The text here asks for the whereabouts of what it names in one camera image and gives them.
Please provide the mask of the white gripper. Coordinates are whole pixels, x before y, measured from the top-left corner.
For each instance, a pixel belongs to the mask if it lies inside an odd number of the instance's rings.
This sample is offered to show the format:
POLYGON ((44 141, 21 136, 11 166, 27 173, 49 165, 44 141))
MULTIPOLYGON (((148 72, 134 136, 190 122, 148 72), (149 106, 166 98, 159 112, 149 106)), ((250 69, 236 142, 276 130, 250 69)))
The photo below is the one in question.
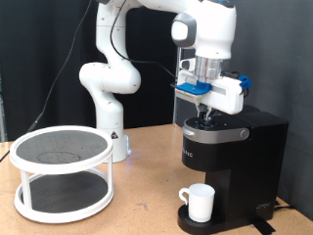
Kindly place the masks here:
POLYGON ((198 117, 201 114, 201 104, 208 110, 205 120, 210 120, 214 109, 229 115, 235 115, 243 109, 246 77, 238 78, 219 76, 201 81, 192 72, 181 70, 178 75, 175 94, 178 98, 196 104, 198 117))

